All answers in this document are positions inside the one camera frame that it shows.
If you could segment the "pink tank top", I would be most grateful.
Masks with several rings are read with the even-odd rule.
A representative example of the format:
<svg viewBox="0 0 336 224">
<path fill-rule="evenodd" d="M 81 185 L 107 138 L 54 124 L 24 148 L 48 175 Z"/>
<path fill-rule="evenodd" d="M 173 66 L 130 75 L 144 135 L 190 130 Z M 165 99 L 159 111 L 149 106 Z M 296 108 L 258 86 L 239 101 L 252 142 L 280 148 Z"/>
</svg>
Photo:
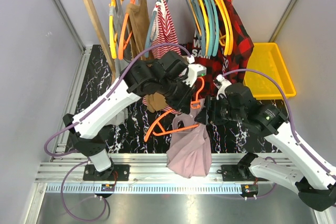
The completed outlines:
<svg viewBox="0 0 336 224">
<path fill-rule="evenodd" d="M 167 167 L 176 174 L 191 178 L 205 177 L 212 164 L 211 142 L 204 124 L 173 132 L 167 154 Z"/>
</svg>

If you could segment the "teal hanger with striped top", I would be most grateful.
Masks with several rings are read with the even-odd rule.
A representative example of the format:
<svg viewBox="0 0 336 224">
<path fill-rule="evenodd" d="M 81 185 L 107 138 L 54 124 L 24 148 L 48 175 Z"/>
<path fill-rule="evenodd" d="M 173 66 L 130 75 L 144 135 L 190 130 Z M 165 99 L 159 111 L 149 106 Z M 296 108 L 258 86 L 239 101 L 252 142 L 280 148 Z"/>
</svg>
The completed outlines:
<svg viewBox="0 0 336 224">
<path fill-rule="evenodd" d="M 156 0 L 153 11 L 152 11 L 152 16 L 150 18 L 150 24 L 149 24 L 148 33 L 146 36 L 146 41 L 145 41 L 145 49 L 151 47 L 154 40 L 157 39 L 158 37 L 158 34 L 159 34 L 158 26 L 159 25 L 158 25 L 157 14 L 161 6 L 163 6 L 162 0 Z"/>
</svg>

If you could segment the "red white striped tank top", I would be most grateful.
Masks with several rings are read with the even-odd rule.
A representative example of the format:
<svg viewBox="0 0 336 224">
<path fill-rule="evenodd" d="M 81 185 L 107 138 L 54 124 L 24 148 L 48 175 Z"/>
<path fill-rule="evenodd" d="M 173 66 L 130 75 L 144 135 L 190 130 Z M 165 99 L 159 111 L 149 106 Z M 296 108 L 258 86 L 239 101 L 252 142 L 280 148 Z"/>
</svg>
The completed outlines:
<svg viewBox="0 0 336 224">
<path fill-rule="evenodd" d="M 178 44 L 175 26 L 166 0 L 160 0 L 157 11 L 159 33 L 154 39 L 152 45 L 164 43 Z M 169 51 L 174 51 L 179 55 L 181 54 L 181 50 L 179 47 L 161 46 L 152 49 L 152 55 L 155 59 L 160 59 Z M 146 98 L 146 102 L 148 103 L 148 110 L 151 112 L 156 112 L 160 110 L 168 111 L 171 109 L 171 107 L 166 104 L 164 96 L 159 93 L 148 95 L 148 97 Z"/>
</svg>

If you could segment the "tan tank top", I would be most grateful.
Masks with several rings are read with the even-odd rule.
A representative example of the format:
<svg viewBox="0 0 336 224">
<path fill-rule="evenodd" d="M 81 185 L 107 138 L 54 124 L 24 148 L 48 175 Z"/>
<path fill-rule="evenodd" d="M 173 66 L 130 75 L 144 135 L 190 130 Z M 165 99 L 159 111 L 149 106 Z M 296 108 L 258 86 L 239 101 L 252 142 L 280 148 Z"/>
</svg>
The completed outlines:
<svg viewBox="0 0 336 224">
<path fill-rule="evenodd" d="M 127 46 L 123 56 L 126 60 L 132 60 L 145 49 L 150 24 L 147 0 L 135 0 L 134 3 L 127 5 L 125 12 L 129 15 L 127 29 L 132 32 L 132 35 L 129 40 L 130 45 Z M 152 113 L 166 107 L 164 97 L 159 93 L 146 95 L 142 102 Z"/>
</svg>

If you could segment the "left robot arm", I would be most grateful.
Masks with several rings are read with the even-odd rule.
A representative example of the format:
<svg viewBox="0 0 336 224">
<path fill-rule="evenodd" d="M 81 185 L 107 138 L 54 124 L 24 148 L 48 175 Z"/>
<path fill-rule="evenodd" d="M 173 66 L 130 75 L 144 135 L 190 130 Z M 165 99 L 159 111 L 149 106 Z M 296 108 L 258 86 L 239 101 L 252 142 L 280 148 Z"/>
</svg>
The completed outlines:
<svg viewBox="0 0 336 224">
<path fill-rule="evenodd" d="M 150 94 L 162 95 L 166 105 L 188 114 L 195 82 L 205 73 L 205 67 L 189 63 L 188 58 L 174 51 L 149 62 L 133 60 L 93 104 L 76 115 L 66 114 L 63 117 L 75 150 L 90 159 L 100 180 L 110 179 L 113 162 L 101 131 L 117 114 Z"/>
</svg>

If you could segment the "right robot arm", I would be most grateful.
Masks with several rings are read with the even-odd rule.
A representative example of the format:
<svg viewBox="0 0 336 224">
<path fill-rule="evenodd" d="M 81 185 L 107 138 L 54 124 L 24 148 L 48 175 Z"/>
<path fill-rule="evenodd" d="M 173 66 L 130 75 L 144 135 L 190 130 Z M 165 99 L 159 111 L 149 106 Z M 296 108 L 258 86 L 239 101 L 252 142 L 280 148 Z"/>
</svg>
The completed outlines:
<svg viewBox="0 0 336 224">
<path fill-rule="evenodd" d="M 293 129 L 291 121 L 276 106 L 257 101 L 241 83 L 223 85 L 216 97 L 207 97 L 196 122 L 224 125 L 239 122 L 279 148 L 296 166 L 287 168 L 247 153 L 237 164 L 243 180 L 262 178 L 296 193 L 316 210 L 335 206 L 335 166 L 323 159 Z"/>
</svg>

